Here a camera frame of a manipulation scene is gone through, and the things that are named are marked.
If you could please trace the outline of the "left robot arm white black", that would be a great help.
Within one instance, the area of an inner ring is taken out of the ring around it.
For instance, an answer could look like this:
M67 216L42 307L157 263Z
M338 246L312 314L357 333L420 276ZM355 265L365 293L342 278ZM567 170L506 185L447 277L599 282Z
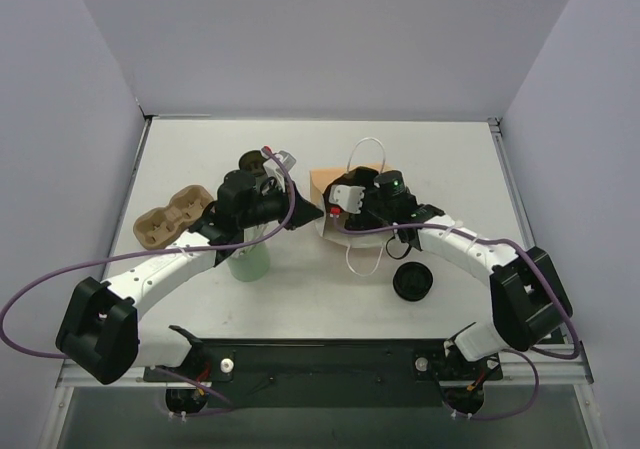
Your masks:
M323 212L297 188L274 176L263 183L242 170L228 173L215 201L175 241L129 271L103 282L86 278L74 289L55 345L102 384L132 367L165 366L179 379L201 372L198 340L172 326L144 335L138 324L153 306L196 275L222 264L252 238L248 230L277 221L294 230Z

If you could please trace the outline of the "black cup lid stack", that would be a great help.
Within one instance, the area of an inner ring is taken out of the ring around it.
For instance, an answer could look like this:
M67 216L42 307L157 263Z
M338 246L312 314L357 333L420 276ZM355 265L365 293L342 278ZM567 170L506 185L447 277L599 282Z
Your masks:
M392 286L401 299L417 302L426 297L433 282L433 274L426 265L419 262L407 262L396 270Z

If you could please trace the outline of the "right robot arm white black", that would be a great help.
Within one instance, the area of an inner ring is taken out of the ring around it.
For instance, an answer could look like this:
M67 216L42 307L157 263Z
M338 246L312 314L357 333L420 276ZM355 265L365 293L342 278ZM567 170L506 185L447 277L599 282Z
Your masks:
M550 256L537 246L523 249L510 239L487 239L442 209L421 204L398 170L357 167L323 191L336 229L356 238L389 232L401 242L436 255L489 290L488 319L473 322L444 343L446 370L464 377L479 360L512 349L536 351L559 326L573 340L573 309Z

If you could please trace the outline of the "brown paper takeout bag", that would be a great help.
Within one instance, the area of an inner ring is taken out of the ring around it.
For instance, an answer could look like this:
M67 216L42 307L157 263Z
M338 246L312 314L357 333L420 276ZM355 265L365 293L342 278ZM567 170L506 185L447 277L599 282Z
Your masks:
M389 165L386 162L386 148L384 144L375 137L365 137L359 140L353 146L353 149L351 150L345 166L319 168L309 171L311 202L323 212L323 217L314 222L316 231L322 239L334 243L345 250L344 255L347 268L353 274L359 277L372 276L378 270L380 261L385 251L385 239L382 235L361 235L351 237L348 235L344 235L340 231L336 230L333 227L330 204L326 202L325 192L329 191L329 193L332 193L333 190L331 189L331 186L333 185L334 181L339 177L345 175L349 170L355 169L355 165L353 164L353 157L358 148L362 144L367 142L375 143L379 147L381 151L381 162L366 164L364 165L364 168L375 169L379 172L388 169ZM359 272L358 270L356 270L350 262L351 252L353 250L373 249L378 250L377 259L374 266L366 272Z

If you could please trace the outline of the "black takeout coffee cup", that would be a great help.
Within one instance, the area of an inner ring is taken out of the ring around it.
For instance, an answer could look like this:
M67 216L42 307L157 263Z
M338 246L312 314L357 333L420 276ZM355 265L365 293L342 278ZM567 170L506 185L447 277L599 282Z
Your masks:
M239 161L238 166L240 170L251 173L254 177L262 177L266 175L264 169L264 163L267 158L260 150L251 150L244 153Z

